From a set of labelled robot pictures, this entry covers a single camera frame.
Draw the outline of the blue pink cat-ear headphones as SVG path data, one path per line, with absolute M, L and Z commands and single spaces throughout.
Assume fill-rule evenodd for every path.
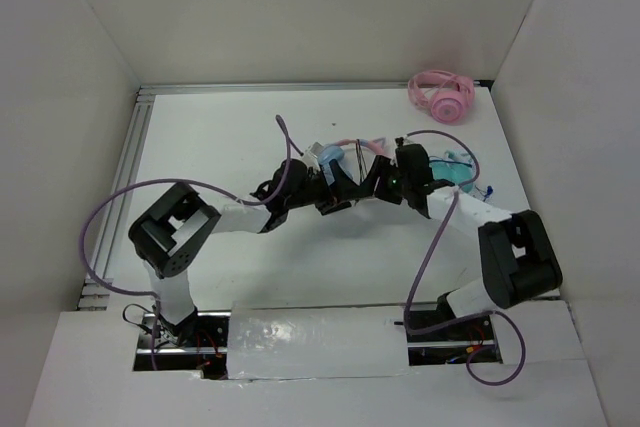
M 386 138 L 379 137 L 372 140 L 367 139 L 343 139 L 332 144 L 324 145 L 325 149 L 320 154 L 318 159 L 319 170 L 324 175 L 324 166 L 331 160 L 337 160 L 341 167 L 346 171 L 347 175 L 353 179 L 351 171 L 348 169 L 348 165 L 345 163 L 345 149 L 352 148 L 355 155 L 355 162 L 357 163 L 359 180 L 362 181 L 368 174 L 368 166 L 365 150 L 372 153 L 373 156 L 381 155 L 386 156 Z

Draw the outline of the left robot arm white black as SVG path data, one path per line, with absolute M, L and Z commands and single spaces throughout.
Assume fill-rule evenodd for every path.
M 221 209 L 206 203 L 189 184 L 175 183 L 129 229 L 128 237 L 144 261 L 163 336 L 176 346 L 195 341 L 198 310 L 187 269 L 209 236 L 217 233 L 267 233 L 283 224 L 288 212 L 313 204 L 323 215 L 343 210 L 373 195 L 376 167 L 354 182 L 332 160 L 314 169 L 300 160 L 285 161 L 261 183 L 252 198 Z

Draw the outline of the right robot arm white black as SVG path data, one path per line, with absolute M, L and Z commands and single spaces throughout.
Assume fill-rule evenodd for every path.
M 450 181 L 435 179 L 426 150 L 419 144 L 396 148 L 395 158 L 375 158 L 363 179 L 367 194 L 410 208 L 440 225 L 411 284 L 403 323 L 410 335 L 439 331 L 460 338 L 471 320 L 504 311 L 559 288 L 563 274 L 540 215 L 491 206 Z M 480 277 L 437 300 L 436 324 L 411 321 L 412 304 L 426 268 L 447 227 L 477 238 Z

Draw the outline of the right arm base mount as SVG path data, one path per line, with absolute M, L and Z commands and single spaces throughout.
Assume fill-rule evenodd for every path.
M 401 315 L 391 318 L 389 323 L 406 336 L 410 367 L 463 365 L 471 354 L 472 363 L 501 362 L 495 330 L 489 316 L 418 335 L 406 332 Z

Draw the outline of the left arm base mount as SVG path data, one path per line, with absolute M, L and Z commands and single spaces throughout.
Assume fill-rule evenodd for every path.
M 130 303 L 122 319 L 137 329 L 134 372 L 192 371 L 208 380 L 224 380 L 227 370 L 229 311 L 203 311 L 185 340 L 173 338 L 150 308 Z

